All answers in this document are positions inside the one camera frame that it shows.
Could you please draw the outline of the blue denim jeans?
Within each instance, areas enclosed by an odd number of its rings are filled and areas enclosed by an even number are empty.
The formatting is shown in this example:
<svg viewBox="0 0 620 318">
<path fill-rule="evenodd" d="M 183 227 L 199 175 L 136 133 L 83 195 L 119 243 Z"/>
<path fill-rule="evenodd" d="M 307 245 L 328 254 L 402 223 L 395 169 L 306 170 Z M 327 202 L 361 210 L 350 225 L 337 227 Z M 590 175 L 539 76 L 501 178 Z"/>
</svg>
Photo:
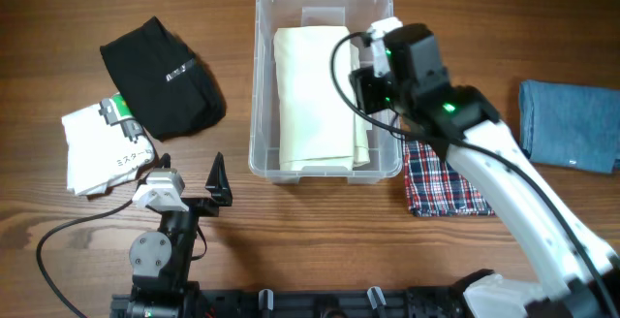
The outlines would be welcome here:
<svg viewBox="0 0 620 318">
<path fill-rule="evenodd" d="M 619 170 L 617 90 L 528 79 L 519 85 L 520 146 L 530 161 L 587 172 Z"/>
</svg>

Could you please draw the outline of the black garment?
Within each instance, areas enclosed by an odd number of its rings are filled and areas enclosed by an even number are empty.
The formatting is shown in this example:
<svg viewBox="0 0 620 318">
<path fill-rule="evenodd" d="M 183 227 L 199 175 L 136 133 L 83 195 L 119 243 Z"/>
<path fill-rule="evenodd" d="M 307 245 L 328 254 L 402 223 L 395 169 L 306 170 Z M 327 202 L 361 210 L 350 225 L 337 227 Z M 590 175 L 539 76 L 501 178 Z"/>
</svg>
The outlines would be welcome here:
<svg viewBox="0 0 620 318">
<path fill-rule="evenodd" d="M 154 139 L 193 135 L 225 117 L 213 73 L 156 16 L 100 53 L 130 112 Z"/>
</svg>

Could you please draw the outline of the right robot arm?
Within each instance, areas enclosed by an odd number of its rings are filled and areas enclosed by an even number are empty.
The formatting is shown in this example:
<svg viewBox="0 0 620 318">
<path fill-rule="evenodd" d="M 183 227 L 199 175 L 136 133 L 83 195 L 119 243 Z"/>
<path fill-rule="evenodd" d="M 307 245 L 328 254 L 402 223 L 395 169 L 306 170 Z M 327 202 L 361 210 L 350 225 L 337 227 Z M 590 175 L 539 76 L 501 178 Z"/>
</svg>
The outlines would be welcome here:
<svg viewBox="0 0 620 318">
<path fill-rule="evenodd" d="M 372 54 L 353 71 L 349 107 L 365 120 L 391 110 L 405 138 L 428 143 L 490 204 L 533 267 L 534 283 L 472 274 L 462 298 L 474 317 L 615 317 L 619 258 L 545 182 L 497 110 L 472 86 L 450 82 L 434 34 L 389 17 L 359 33 Z"/>
</svg>

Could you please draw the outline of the red blue plaid cloth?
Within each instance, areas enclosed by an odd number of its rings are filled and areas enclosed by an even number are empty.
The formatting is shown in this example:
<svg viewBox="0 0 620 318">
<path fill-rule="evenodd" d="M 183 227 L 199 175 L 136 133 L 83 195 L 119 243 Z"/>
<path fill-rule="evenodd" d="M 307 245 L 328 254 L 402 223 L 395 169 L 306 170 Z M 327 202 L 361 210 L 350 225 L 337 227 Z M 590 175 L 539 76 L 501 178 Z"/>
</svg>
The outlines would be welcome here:
<svg viewBox="0 0 620 318">
<path fill-rule="evenodd" d="M 408 209 L 414 216 L 495 215 L 481 193 L 430 145 L 403 142 L 402 151 Z"/>
</svg>

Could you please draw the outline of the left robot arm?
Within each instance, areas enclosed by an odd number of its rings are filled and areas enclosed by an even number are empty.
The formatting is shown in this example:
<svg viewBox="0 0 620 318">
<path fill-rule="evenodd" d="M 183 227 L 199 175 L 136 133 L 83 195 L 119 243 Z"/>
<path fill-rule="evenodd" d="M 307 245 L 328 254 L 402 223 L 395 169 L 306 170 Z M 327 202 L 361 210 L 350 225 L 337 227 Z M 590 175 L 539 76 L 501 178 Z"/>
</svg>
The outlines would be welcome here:
<svg viewBox="0 0 620 318">
<path fill-rule="evenodd" d="M 132 291 L 125 308 L 127 317 L 203 317 L 200 284 L 189 279 L 190 266 L 200 256 L 195 241 L 203 239 L 202 217 L 217 217 L 221 207 L 233 203 L 224 155 L 213 161 L 204 188 L 206 197 L 185 197 L 185 183 L 171 166 L 168 154 L 139 182 L 132 202 L 161 217 L 159 227 L 138 236 L 129 251 Z"/>
</svg>

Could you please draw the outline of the cream cloth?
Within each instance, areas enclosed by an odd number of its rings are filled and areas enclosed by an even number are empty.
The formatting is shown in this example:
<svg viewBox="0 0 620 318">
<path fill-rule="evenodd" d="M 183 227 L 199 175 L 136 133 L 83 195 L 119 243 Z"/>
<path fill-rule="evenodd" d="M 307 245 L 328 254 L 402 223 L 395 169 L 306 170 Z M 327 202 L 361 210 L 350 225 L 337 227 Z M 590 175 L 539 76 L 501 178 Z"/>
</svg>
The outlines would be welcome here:
<svg viewBox="0 0 620 318">
<path fill-rule="evenodd" d="M 367 124 L 341 99 L 353 102 L 349 74 L 359 66 L 358 49 L 345 42 L 330 65 L 333 49 L 350 31 L 345 26 L 280 28 L 273 39 L 280 111 L 282 171 L 342 167 L 370 162 Z"/>
</svg>

